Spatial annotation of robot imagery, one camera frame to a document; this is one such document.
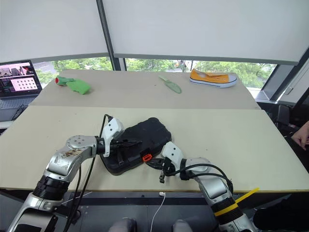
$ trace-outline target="laptop screen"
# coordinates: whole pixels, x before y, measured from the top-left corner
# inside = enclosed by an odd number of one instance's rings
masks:
[[[0,98],[37,95],[41,90],[30,60],[0,63]]]

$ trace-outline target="window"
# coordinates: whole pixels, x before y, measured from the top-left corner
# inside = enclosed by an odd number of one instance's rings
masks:
[[[34,63],[33,66],[42,88],[66,69],[112,70],[109,57],[56,60]]]
[[[261,90],[275,67],[275,64],[263,63],[126,58],[128,71],[190,72],[197,69],[202,72],[236,73],[245,87],[252,91]]]

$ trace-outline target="laptop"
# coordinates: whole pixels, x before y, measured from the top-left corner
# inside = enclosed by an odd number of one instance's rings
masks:
[[[30,60],[0,63],[0,121],[17,118],[41,90]]]

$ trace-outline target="red object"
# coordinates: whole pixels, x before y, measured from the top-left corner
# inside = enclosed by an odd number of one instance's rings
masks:
[[[143,156],[142,159],[143,159],[144,162],[147,162],[147,161],[151,160],[152,157],[153,157],[152,154],[147,154],[147,155]]]

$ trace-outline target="laptop keyboard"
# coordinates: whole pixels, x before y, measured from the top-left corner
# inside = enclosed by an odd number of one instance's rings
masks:
[[[14,109],[20,107],[21,105],[27,106],[33,100],[34,98],[0,100],[0,109]]]

